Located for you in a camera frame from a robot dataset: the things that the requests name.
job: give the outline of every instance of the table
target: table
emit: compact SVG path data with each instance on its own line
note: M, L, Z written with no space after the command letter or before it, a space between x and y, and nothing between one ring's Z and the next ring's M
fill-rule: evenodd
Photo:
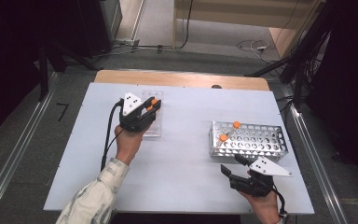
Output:
M211 84L232 89L211 89ZM117 196L117 211L191 214L252 212L250 204L229 188L228 179L220 173L220 162L209 157L208 131L214 119L241 118L248 123L283 126L273 94L268 89L266 80L256 77L100 71L95 82L89 85L45 210L61 210L75 192L98 175L106 120L118 97L123 97L125 91L136 94L142 90L159 90L164 91L162 136L144 139ZM238 104L235 110L216 109L215 102L245 102L246 106ZM118 123L118 116L114 116L113 123ZM285 138L289 139L283 127L282 130ZM285 197L289 213L312 214L314 211L296 158L290 143L287 146L289 154L279 164L290 170L294 177L276 177L276 185ZM115 150L116 146L111 148L108 157L114 156ZM234 174L246 174L242 165L225 165Z
M302 33L310 28L322 6L323 0L197 0L193 2L191 20L269 27L277 51L286 57ZM174 1L173 47L176 20L186 20L189 7L190 0Z

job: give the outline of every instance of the sleeve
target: sleeve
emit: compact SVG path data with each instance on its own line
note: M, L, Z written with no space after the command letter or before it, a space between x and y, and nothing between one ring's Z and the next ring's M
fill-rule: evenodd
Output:
M62 210L57 224L107 223L118 189L130 167L112 158L100 175L81 189Z

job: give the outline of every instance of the hand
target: hand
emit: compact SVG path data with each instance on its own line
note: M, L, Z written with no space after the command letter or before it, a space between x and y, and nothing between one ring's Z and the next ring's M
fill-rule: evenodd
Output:
M253 197L249 194L238 191L245 197L253 207L258 219L265 224L276 224L280 221L278 214L277 194L272 191L266 197Z
M116 159L130 165L135 154L138 152L141 142L143 140L144 133L149 129L147 127L140 133L129 133L123 130L119 125L115 128L115 135L117 136L117 154Z

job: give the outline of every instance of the cable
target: cable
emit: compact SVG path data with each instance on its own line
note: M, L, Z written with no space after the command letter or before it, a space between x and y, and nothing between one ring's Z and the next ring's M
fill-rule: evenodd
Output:
M292 103L293 103L293 99L291 99L290 101L288 101L288 102L286 103L286 106L284 106L282 109L280 109L279 112L282 112L284 109L286 109L287 107L289 107Z
M237 49L240 49L240 50L243 50L243 51L251 51L252 49L243 49L242 48L241 44L246 43L246 42L251 42L250 48L252 47L252 44L258 43L258 42L263 42L263 43L267 44L267 45L261 46L261 47L265 47L265 49L267 49L269 47L269 42L267 40L253 40L253 39L242 40L239 43L237 43L235 46L237 47Z
M263 61L266 62L266 63L272 63L272 62L267 61L267 60L265 60L264 58L261 57L261 54L263 53L264 50L261 50L261 53L260 53L260 54L257 54L257 53L255 52L255 50L253 49L253 44L254 44L255 42L257 42L257 41L252 41L252 43L251 43L251 50L252 50L252 52L255 54L255 56L257 56L259 59L263 60Z
M185 5L185 0L182 0L182 6ZM185 8L182 10L182 38L185 39Z
M106 55L120 55L120 54L126 54L126 53L133 53L133 52L138 52L138 51L143 51L143 50L147 50L147 49L133 49L130 51L124 51L124 52L119 52L119 53L110 53L110 54L105 54Z
M253 178L253 177L251 177L251 178L252 178L252 180L254 180L254 182L256 182L257 184L262 185L262 186L263 186L264 188L266 188L266 189L269 189L269 190L274 191L274 192L278 195L278 198L279 198L279 200L281 201L280 217L286 217L286 216L287 216L287 212L284 210L285 201L284 201L283 196L280 194L280 192L279 192L277 189L275 189L276 187L275 187L275 188L271 188L271 187L269 187L266 183L264 183L263 181L258 180L258 179Z
M326 32L322 35L322 38L319 40L319 42L316 43L315 47L311 50L310 57L308 60L305 61L305 69L302 75L303 77L303 86L308 90L312 91L312 80L316 75L316 71L319 67L317 62L320 62L320 60L317 59L317 56L320 52L320 49L322 45L325 43L325 41L329 38L330 32Z
M110 136L110 129L111 129L111 126L112 126L112 117L113 117L113 114L115 113L115 110L118 106L123 106L124 104L124 99L120 99L120 101L118 101L117 103L115 103L115 105L113 106L112 110L110 111L110 115L109 115L109 121L108 121L108 124L107 124L107 133L106 133L106 140L105 140L105 147L104 147L104 150L103 150L103 158L102 158L102 161L101 161L101 171L103 170L104 166L106 165L106 155L107 155L107 152L109 151L109 148L110 146L112 145L113 141L116 140L116 138L121 134L121 132L115 136L115 138L112 140L112 142L109 144L109 136Z
M131 45L126 45L128 47L133 47L133 48L147 48L147 49L170 49L170 50L179 50L185 47L187 40L188 40L188 27L190 24L190 16L191 16L191 11L193 8L193 2L194 0L191 0L190 2L190 8L188 10L188 14L187 14L187 25L186 25L186 39L185 42L182 44L181 47L179 48L173 48L172 46L164 46L164 45L157 45L157 46L150 46L150 45L137 45L137 46L131 46Z
M293 10L292 10L292 14L290 15L289 21L287 21L287 23L283 26L283 28L282 28L282 29L280 30L280 32L278 33L278 37L277 37L277 39L275 40L275 43L278 43L279 37L281 36L281 33L282 33L282 30L284 30L284 29L286 28L286 26L287 26L287 25L290 23L290 21L292 20L293 15L295 14L295 11L296 11L298 2L299 2L299 0L296 1L296 5L295 5L295 7L294 7Z
M275 99L275 101L281 101L281 100L287 100L287 99L290 99L290 100L292 100L293 98L295 98L295 96L294 95L291 95L291 96L284 96L284 97L282 97L282 98L278 98L278 99Z

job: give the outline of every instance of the gray floor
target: gray floor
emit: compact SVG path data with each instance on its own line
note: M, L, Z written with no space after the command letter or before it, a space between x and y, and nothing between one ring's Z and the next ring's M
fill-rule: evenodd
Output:
M157 2L147 1L147 4L156 4ZM152 17L152 14L145 13L144 16L148 18ZM160 29L161 33L166 35L165 37L160 35L161 39L156 39L149 35L150 32L147 32L148 29L150 31L150 28L147 28L146 25L152 23L146 22L148 19L145 18L137 35L141 39L141 44L170 44L168 40L169 34L172 34L171 30ZM104 56L92 61L105 69L188 71L224 76L251 74L266 66L266 63L255 57L251 51L243 51L235 47L237 41L246 40L247 38L270 40L266 28L247 27L247 34L253 34L247 36L241 32L234 32L240 29L227 27L225 29L233 34L231 36L233 41L228 44L224 42L225 38L220 35L214 35L215 38L205 42L205 38L202 36L212 32L211 29L216 28L216 24L213 27L205 26L204 30L198 33L199 37L196 37L197 35L194 32L197 29L194 27L197 27L197 24L191 23L191 38L182 51L163 51L161 54L157 54L155 50L145 50ZM178 22L178 29L181 29L180 21ZM125 49L116 49L114 52L120 51L125 51ZM279 59L273 48L271 48L269 54L266 52L263 55L270 60ZM76 64L71 65L65 74L60 74L56 91L2 197L0 202L0 223L54 223L58 217L59 213L57 212L43 211L44 202L48 196L51 180L59 165L87 87L93 81L95 75L95 71L90 71L84 66ZM282 97L282 84L278 81L277 73L272 72L263 77L268 81L269 87L276 98ZM34 112L38 92L39 88L36 87L0 128L0 170L21 136L28 119ZM68 110L61 121L58 121L58 119L62 115L63 108L57 103L69 104ZM283 107L285 102L279 102L278 104L279 107ZM353 164L331 160L331 155L335 152L331 144L332 133L318 118L313 116L305 105L303 105L303 109L303 115L311 137L333 182L337 196L343 202L347 218L350 223L358 223L358 167ZM291 135L291 142L296 150L298 163L315 209L315 215L298 216L297 222L333 223L293 118L290 115L287 118L283 116L283 118L287 119L286 129ZM255 216L249 215L243 216L242 222L256 223L257 221Z
M186 17L188 11L179 13ZM146 1L136 35L136 39L140 40L140 45L170 46L172 44L172 15L173 1ZM176 24L175 46L180 47L186 39L186 20L177 20ZM254 43L254 49L269 45L263 52L263 58L268 61L280 59L274 48L269 29L266 27L191 21L188 31L188 41L182 49L184 52L257 59L258 57L251 51L251 44L252 41L263 40L263 42Z

